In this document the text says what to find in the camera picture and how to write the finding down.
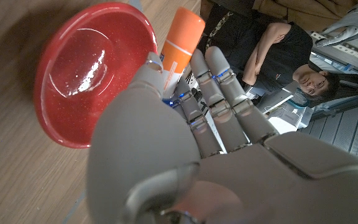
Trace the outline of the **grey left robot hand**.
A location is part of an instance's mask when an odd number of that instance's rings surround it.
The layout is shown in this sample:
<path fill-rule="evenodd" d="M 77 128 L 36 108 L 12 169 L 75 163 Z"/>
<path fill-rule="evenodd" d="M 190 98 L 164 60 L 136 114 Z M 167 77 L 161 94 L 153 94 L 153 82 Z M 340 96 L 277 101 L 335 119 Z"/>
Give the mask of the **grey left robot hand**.
<path fill-rule="evenodd" d="M 149 53 L 100 116 L 88 159 L 95 223 L 358 223 L 358 158 L 299 132 L 279 134 L 244 92 L 216 80 L 226 152 L 162 101 Z"/>

